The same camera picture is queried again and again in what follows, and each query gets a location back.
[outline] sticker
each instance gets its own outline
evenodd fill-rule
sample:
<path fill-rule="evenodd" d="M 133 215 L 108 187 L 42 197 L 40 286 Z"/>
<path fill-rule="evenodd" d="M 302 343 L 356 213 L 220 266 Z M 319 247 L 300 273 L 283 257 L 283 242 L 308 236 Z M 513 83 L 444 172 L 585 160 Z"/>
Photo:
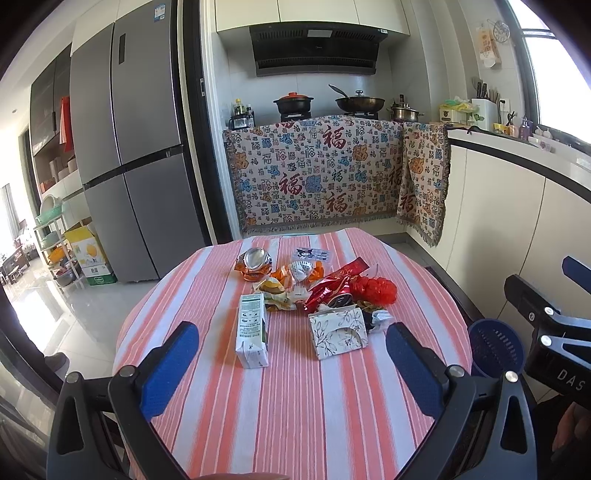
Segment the sticker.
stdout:
<path fill-rule="evenodd" d="M 160 4 L 154 8 L 154 21 L 164 20 L 164 12 L 166 10 L 166 4 Z"/>

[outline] milk carton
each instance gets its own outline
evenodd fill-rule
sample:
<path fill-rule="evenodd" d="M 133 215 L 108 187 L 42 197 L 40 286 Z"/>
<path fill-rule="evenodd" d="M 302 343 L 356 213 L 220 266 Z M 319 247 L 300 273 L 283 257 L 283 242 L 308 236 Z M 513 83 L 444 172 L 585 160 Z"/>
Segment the milk carton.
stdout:
<path fill-rule="evenodd" d="M 262 293 L 242 295 L 238 306 L 236 354 L 244 368 L 269 366 L 265 297 Z"/>

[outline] refrigerator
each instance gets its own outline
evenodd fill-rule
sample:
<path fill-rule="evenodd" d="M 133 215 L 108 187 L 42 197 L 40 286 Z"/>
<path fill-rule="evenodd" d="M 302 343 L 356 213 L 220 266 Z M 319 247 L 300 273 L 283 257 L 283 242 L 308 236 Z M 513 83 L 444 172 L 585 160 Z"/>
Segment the refrigerator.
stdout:
<path fill-rule="evenodd" d="M 211 244 L 174 78 L 172 3 L 131 11 L 72 54 L 76 160 L 120 281 L 163 278 Z"/>

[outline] dining table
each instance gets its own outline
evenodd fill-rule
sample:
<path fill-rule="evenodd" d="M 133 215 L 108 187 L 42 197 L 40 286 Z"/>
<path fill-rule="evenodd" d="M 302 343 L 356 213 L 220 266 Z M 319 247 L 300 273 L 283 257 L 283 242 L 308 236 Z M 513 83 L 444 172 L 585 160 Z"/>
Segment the dining table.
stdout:
<path fill-rule="evenodd" d="M 275 472 L 294 480 L 392 480 L 425 438 L 424 415 L 388 355 L 385 332 L 365 348 L 318 360 L 301 310 L 268 312 L 269 366 L 245 369 L 235 353 L 240 296 L 253 284 L 236 257 L 263 247 L 273 268 L 294 250 L 320 248 L 337 269 L 357 257 L 398 289 L 387 307 L 446 364 L 470 371 L 466 323 L 443 286 L 416 262 L 358 229 L 318 235 L 252 236 L 196 251 L 130 312 L 113 373 L 138 365 L 182 321 L 199 348 L 162 415 L 152 420 L 190 478 L 215 472 Z M 138 478 L 141 471 L 132 460 Z"/>

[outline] window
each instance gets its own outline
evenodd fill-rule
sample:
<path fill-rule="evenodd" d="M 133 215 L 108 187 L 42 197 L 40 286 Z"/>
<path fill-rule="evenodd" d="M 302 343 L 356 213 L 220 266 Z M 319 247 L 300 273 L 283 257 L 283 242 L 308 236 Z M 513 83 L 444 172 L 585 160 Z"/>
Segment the window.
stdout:
<path fill-rule="evenodd" d="M 591 89 L 583 75 L 562 43 L 529 7 L 521 0 L 504 1 L 507 3 L 501 10 L 508 14 L 506 21 L 515 40 L 529 116 L 542 126 L 558 130 L 560 141 L 574 147 L 576 139 L 591 144 Z M 568 135 L 561 138 L 561 132 Z"/>

